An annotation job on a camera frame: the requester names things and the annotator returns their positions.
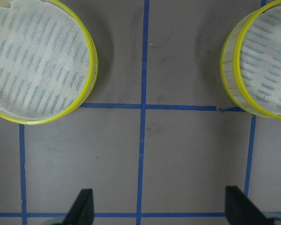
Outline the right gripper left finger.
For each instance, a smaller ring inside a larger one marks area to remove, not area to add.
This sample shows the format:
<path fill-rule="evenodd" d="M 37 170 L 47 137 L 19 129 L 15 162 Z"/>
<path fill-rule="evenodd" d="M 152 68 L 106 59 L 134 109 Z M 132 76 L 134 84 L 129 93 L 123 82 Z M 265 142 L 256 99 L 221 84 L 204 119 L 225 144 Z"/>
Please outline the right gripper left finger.
<path fill-rule="evenodd" d="M 65 225 L 92 225 L 94 222 L 93 190 L 82 189 L 64 219 Z"/>

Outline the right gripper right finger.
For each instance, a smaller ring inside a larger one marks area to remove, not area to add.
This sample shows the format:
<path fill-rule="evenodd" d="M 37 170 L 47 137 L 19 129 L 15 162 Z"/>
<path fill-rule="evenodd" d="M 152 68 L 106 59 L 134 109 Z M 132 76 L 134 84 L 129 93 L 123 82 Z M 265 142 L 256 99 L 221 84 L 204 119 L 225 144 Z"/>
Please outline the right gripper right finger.
<path fill-rule="evenodd" d="M 237 186 L 225 188 L 225 217 L 230 225 L 272 224 Z"/>

